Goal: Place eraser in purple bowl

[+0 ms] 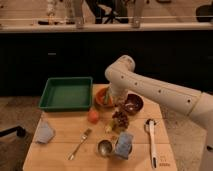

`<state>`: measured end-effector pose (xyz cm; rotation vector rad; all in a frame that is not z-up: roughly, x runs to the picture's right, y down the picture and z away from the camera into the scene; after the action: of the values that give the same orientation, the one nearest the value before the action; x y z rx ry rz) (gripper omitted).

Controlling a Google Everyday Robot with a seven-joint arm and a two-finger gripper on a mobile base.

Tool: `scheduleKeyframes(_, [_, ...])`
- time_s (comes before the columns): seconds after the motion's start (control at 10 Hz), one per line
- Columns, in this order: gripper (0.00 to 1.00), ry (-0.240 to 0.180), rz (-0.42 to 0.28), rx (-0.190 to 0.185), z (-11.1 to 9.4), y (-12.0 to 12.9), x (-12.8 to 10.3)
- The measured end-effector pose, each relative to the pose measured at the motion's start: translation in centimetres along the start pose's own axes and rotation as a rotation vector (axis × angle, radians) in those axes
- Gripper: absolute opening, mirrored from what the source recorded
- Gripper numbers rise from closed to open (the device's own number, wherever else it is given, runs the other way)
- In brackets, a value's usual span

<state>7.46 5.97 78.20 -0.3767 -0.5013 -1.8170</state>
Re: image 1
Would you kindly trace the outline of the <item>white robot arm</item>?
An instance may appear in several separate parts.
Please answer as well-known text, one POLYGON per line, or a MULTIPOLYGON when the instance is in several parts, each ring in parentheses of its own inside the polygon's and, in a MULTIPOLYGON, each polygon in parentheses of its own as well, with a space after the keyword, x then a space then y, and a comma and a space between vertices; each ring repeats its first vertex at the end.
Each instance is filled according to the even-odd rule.
POLYGON ((112 94, 119 97, 130 90, 188 116, 206 130, 199 171, 213 171, 213 95, 138 75, 134 69, 135 61, 128 55, 119 57, 106 68, 105 77, 112 94))

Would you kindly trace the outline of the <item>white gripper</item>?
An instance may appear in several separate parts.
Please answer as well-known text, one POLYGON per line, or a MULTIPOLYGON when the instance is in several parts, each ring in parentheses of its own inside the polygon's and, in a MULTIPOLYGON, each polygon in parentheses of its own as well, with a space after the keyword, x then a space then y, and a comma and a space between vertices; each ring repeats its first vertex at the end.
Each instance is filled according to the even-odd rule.
POLYGON ((127 99, 128 91, 125 89, 117 89, 117 88, 111 88, 111 96, 113 99, 113 103, 115 105, 119 105, 121 103, 124 103, 127 99))

